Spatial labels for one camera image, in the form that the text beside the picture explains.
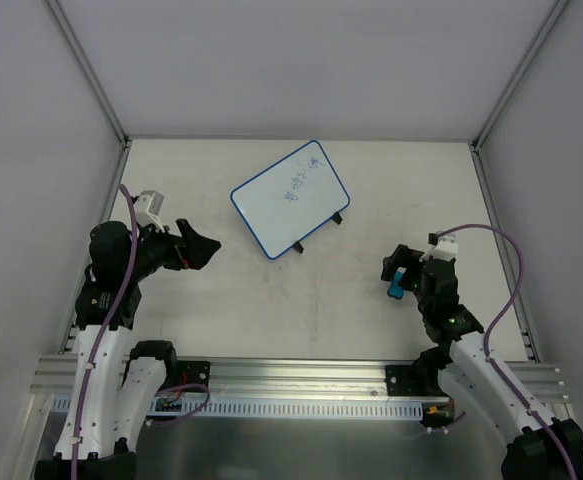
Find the aluminium frame post right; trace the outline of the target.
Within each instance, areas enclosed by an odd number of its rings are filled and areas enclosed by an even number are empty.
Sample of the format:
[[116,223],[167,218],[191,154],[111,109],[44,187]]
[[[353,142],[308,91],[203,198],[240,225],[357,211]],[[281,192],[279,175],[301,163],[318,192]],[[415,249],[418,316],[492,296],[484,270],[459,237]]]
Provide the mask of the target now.
[[524,48],[522,56],[517,61],[512,73],[505,82],[503,90],[498,95],[477,135],[472,140],[471,146],[475,151],[480,150],[485,144],[500,116],[507,108],[534,60],[540,54],[540,51],[550,38],[552,31],[570,4],[570,0],[554,0],[551,2],[550,8],[543,16],[531,40]]

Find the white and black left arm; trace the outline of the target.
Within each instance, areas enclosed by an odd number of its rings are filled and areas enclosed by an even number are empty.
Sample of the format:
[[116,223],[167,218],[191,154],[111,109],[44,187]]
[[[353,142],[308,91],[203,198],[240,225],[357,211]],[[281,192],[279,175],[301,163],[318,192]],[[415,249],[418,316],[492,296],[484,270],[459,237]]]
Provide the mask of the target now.
[[221,244],[185,219],[178,234],[154,225],[108,221],[90,232],[90,264],[75,303],[77,368],[62,433],[37,479],[133,479],[136,445],[159,390],[178,388],[172,342],[129,344],[142,294],[139,284],[159,269],[200,270]]

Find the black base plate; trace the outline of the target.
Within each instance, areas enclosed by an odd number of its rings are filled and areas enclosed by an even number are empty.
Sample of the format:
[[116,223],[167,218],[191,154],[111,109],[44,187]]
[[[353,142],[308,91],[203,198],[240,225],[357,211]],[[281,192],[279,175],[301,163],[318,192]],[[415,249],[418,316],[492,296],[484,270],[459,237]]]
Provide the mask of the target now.
[[389,397],[421,396],[425,393],[420,376],[412,365],[391,364],[384,368],[385,386]]
[[176,395],[203,393],[209,386],[211,363],[202,360],[179,360],[177,362]]

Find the black whiteboard foot right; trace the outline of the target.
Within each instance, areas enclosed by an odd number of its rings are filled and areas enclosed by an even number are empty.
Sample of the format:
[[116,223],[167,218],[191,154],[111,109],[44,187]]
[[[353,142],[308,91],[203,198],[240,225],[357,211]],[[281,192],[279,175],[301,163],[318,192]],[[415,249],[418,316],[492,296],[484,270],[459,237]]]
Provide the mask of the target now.
[[343,221],[343,219],[342,219],[342,216],[341,216],[341,214],[340,214],[339,212],[335,212],[335,213],[332,215],[332,220],[333,220],[333,221],[334,221],[334,222],[335,222],[337,225],[340,225],[340,224],[342,223],[342,221]]

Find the aluminium mounting rail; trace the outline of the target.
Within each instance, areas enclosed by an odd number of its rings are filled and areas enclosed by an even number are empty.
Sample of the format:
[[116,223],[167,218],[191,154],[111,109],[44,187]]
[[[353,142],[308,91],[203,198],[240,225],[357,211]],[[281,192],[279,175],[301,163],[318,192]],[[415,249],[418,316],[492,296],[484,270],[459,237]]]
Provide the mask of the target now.
[[[37,364],[30,393],[71,393],[77,355],[43,355]],[[211,363],[209,389],[213,398],[306,399],[328,401],[399,400],[387,395],[387,365],[411,365],[413,360],[299,360],[179,357]],[[508,364],[532,396],[543,403],[570,403],[561,369],[552,364]]]

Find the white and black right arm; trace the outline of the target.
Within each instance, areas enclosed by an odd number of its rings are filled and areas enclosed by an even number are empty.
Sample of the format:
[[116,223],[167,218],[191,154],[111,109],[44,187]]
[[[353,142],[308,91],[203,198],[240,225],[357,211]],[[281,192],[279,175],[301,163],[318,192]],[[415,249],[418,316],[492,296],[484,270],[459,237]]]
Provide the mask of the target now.
[[560,420],[514,376],[477,318],[460,302],[455,246],[428,252],[400,244],[382,262],[387,294],[417,301],[433,347],[409,366],[385,369],[391,396],[449,397],[502,449],[505,479],[583,479],[583,431]]

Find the blue bone-shaped eraser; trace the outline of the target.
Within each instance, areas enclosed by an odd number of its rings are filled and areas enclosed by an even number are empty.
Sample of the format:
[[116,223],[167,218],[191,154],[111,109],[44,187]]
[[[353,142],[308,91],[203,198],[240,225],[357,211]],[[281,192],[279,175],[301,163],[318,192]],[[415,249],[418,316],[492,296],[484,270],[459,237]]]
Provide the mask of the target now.
[[395,273],[395,275],[393,276],[393,279],[390,282],[390,286],[387,290],[387,295],[390,298],[393,298],[396,300],[401,300],[404,298],[404,289],[400,284],[402,277],[403,277],[403,273],[400,271],[397,271]]

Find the blue-framed whiteboard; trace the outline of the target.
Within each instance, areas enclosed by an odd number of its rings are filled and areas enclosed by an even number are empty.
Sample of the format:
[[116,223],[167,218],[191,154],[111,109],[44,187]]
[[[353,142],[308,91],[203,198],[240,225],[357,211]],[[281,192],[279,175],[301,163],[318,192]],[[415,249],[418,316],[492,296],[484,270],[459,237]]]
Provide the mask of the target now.
[[270,260],[293,249],[351,202],[317,140],[234,188],[230,200]]

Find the aluminium frame post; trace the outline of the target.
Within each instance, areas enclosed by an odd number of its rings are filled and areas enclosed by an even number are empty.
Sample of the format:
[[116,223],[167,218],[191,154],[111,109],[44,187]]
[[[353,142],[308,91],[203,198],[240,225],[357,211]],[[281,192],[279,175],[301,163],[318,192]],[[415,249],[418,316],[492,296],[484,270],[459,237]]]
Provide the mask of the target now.
[[115,138],[122,147],[126,147],[129,142],[129,136],[111,103],[105,89],[100,82],[95,69],[92,66],[83,46],[78,38],[74,27],[62,5],[57,0],[42,0],[42,4],[50,15],[50,18],[58,29],[63,41],[65,42],[69,53],[75,61],[86,85],[95,98],[96,103],[104,115],[104,118],[112,130]]
[[531,40],[524,48],[522,56],[517,61],[512,73],[505,82],[503,90],[498,95],[477,135],[472,140],[471,146],[475,151],[480,150],[485,144],[500,116],[507,108],[534,60],[540,54],[540,51],[550,38],[552,31],[570,4],[570,0],[554,0],[551,2],[550,8],[543,16]]

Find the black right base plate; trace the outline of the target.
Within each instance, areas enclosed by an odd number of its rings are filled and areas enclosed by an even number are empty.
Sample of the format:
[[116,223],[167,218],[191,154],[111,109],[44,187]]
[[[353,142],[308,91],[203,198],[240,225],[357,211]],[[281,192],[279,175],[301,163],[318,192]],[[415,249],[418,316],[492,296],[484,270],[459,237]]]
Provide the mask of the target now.
[[384,368],[385,386],[389,397],[421,396],[425,393],[420,376],[412,365],[391,364]]

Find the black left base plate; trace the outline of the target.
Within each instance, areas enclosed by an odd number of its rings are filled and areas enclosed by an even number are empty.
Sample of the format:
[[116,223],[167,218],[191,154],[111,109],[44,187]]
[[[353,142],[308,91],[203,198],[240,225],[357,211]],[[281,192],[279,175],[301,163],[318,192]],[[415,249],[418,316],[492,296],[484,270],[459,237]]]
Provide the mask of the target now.
[[176,395],[203,393],[209,386],[211,363],[202,360],[179,360],[177,362]]

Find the aluminium frame post left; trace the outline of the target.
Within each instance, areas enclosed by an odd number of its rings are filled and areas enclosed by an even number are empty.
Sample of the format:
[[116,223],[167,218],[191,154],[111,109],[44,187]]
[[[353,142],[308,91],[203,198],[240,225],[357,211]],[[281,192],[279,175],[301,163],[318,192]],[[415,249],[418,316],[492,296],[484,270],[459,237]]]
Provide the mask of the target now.
[[100,82],[95,69],[92,66],[83,46],[78,38],[74,27],[62,5],[57,0],[42,0],[42,4],[50,15],[50,18],[58,29],[63,41],[65,42],[69,53],[75,61],[86,85],[95,98],[96,103],[104,115],[104,118],[112,130],[115,138],[122,147],[126,147],[129,142],[129,136],[111,103],[105,89]]

